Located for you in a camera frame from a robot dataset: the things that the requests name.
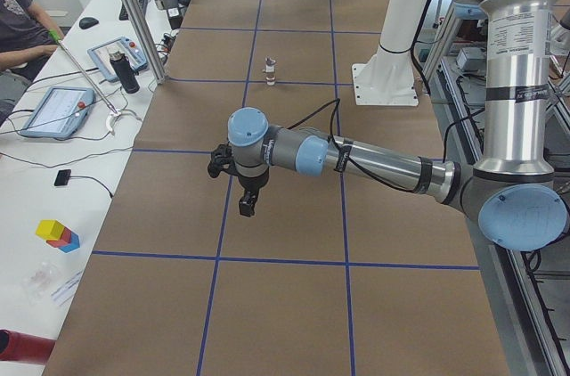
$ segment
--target gray t-shirt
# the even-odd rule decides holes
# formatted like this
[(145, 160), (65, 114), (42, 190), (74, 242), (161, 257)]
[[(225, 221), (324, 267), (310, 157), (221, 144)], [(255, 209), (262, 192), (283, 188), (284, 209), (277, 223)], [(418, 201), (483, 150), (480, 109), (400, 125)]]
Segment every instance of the gray t-shirt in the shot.
[(0, 53), (53, 45), (44, 26), (30, 18), (32, 0), (0, 0)]

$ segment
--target blue block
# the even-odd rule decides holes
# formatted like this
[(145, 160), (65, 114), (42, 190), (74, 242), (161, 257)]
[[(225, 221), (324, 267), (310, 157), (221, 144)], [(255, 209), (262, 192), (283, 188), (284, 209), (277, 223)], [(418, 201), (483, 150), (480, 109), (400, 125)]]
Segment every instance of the blue block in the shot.
[(60, 247), (59, 250), (63, 251), (64, 253), (69, 253), (70, 251), (73, 251), (74, 249), (78, 248), (79, 248), (79, 237), (77, 236), (76, 233), (71, 233), (71, 242), (69, 243), (69, 245)]

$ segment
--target table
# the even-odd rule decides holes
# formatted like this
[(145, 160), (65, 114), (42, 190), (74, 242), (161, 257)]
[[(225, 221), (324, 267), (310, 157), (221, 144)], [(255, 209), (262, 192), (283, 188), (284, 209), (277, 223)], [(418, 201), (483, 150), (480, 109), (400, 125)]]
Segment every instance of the table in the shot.
[(342, 135), (440, 158), (428, 96), (355, 104), (387, 1), (192, 0), (44, 376), (509, 374), (461, 213), (272, 168), (245, 218), (207, 174), (234, 110), (286, 126), (335, 97)]
[[(81, 64), (89, 69), (93, 62), (86, 50), (115, 37), (125, 36), (137, 41), (130, 21), (119, 21), (119, 0), (93, 0), (84, 10), (83, 16), (92, 16), (99, 24), (82, 30), (78, 22), (65, 37), (65, 44)], [(162, 35), (170, 31), (167, 16), (158, 11), (150, 0), (146, 20), (156, 43)], [(73, 63), (61, 49), (51, 57), (38, 79), (51, 75), (76, 71)], [(94, 72), (96, 82), (102, 81), (102, 74)], [(136, 94), (122, 94), (116, 91), (119, 82), (101, 84), (105, 94), (111, 94), (111, 102), (121, 109), (136, 111), (144, 118), (156, 86), (149, 69), (137, 77), (141, 89)], [(23, 95), (15, 110), (34, 109), (50, 85), (89, 86), (81, 75), (44, 80)], [(103, 102), (95, 104), (85, 124), (74, 136), (103, 137), (106, 134), (105, 119), (109, 109)], [(14, 114), (13, 123), (21, 127), (28, 114)], [(48, 166), (64, 164), (71, 169), (72, 176), (93, 176), (115, 191), (129, 158), (130, 147), (141, 127), (141, 122), (131, 116), (121, 117), (116, 125), (114, 136), (108, 135), (100, 141), (73, 139), (57, 142), (52, 139), (28, 139), (14, 133), (6, 121), (0, 129), (0, 152), (20, 159), (27, 159)], [(88, 154), (104, 153), (105, 156), (81, 160), (73, 164), (66, 161), (83, 158)], [(22, 331), (51, 339), (57, 338), (63, 320), (68, 312), (70, 300), (56, 306), (50, 293), (66, 282), (74, 274), (82, 271), (97, 238), (102, 221), (110, 205), (110, 196), (102, 186), (90, 179), (71, 179), (69, 185), (61, 188), (53, 186), (59, 168), (40, 168), (27, 163), (0, 157), (0, 182), (2, 183), (2, 246), (0, 247), (0, 328)], [(51, 248), (35, 236), (37, 224), (42, 219), (56, 219), (77, 233), (81, 247), (69, 254)], [(42, 262), (50, 262), (59, 272), (58, 279), (50, 286), (45, 296), (37, 303), (27, 298), (21, 286), (22, 280), (40, 268)], [(42, 366), (0, 362), (0, 373), (4, 376), (33, 376), (41, 374)]]

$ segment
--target tablet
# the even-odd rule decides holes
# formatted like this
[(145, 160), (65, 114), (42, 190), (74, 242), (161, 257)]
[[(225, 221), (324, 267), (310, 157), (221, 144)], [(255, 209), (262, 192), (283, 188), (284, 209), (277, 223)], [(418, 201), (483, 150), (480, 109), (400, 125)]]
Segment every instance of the tablet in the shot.
[(20, 131), (25, 137), (68, 138), (85, 121), (95, 92), (91, 88), (50, 87)]
[(118, 77), (115, 70), (110, 65), (109, 53), (119, 50), (128, 58), (133, 71), (145, 69), (147, 66), (146, 56), (142, 48), (127, 37), (117, 37), (105, 44), (88, 49), (87, 53), (99, 68), (105, 79), (110, 82), (117, 82)]

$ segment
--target red object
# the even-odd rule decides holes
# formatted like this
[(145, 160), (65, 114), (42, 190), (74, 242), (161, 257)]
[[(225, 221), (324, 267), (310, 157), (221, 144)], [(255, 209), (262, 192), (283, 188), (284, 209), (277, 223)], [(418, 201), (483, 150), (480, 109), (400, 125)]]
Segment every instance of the red object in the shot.
[(0, 361), (45, 364), (54, 346), (55, 340), (52, 339), (0, 330)]
[(64, 227), (59, 240), (47, 240), (46, 242), (56, 249), (59, 247), (65, 247), (71, 243), (71, 230)]

